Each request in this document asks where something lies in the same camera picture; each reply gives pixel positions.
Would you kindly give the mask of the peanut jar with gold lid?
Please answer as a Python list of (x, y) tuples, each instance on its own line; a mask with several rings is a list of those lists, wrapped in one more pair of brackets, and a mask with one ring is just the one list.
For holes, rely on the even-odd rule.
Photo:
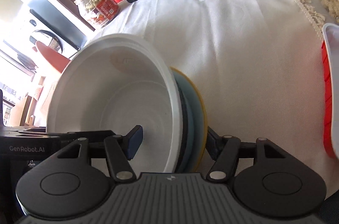
[(75, 0), (74, 3), (82, 18), (95, 29), (109, 24), (120, 11), (114, 0)]

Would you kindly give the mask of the orange chair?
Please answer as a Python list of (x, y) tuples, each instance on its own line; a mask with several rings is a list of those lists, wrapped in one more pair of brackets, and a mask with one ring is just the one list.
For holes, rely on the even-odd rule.
[(42, 57), (58, 72), (62, 73), (69, 62), (70, 59), (66, 58), (62, 54), (59, 54), (57, 51), (53, 50), (49, 46), (46, 46), (41, 41), (36, 41), (36, 48), (41, 53)]

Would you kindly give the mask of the white fringed table cloth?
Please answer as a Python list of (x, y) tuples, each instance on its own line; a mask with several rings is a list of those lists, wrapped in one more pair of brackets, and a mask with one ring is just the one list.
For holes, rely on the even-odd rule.
[(243, 141), (266, 137), (337, 189), (322, 146), (321, 36), (300, 0), (138, 0), (98, 36), (132, 34), (202, 95), (208, 125)]

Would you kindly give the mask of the white plastic bowl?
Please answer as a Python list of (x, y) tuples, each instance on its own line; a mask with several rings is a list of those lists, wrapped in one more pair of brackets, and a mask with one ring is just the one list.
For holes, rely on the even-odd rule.
[(143, 128), (143, 141), (131, 160), (134, 172), (174, 172), (183, 117), (172, 71), (141, 37), (101, 37), (62, 72), (49, 105), (47, 132), (110, 130), (124, 136), (137, 125)]

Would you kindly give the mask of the blue bowl with yellow rim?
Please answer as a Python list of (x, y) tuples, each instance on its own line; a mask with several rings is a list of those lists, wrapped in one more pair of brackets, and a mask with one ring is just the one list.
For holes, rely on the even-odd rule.
[(176, 173), (195, 172), (207, 140), (207, 112), (201, 93), (192, 80), (172, 67), (182, 104), (183, 135)]

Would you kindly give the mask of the washing machine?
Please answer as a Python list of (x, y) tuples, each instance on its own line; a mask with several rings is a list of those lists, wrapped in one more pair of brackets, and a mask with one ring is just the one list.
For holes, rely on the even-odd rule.
[(33, 29), (31, 42), (41, 41), (67, 58), (84, 47), (85, 34), (48, 0), (32, 0), (28, 7)]

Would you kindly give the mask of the white plastic tray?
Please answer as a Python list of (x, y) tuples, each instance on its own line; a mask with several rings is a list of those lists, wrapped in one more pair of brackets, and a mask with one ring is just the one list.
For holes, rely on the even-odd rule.
[(332, 77), (332, 146), (338, 159), (338, 25), (324, 24), (322, 28)]

